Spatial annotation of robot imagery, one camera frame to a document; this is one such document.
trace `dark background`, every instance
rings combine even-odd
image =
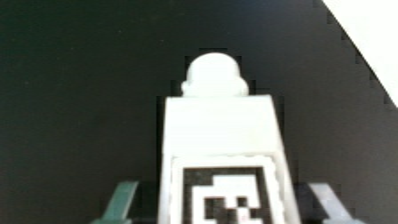
[[[157,215],[165,96],[210,51],[272,94],[295,182],[398,219],[398,110],[318,0],[0,1],[0,223],[89,223],[121,180]]]

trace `rounded top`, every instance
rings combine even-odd
[[[240,67],[233,57],[208,53],[194,60],[187,81],[181,85],[183,96],[244,96],[249,93],[240,77]]]

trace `white plastic body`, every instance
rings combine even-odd
[[[276,163],[286,224],[299,224],[284,148],[270,96],[167,98],[158,223],[171,222],[176,159],[265,156]]]

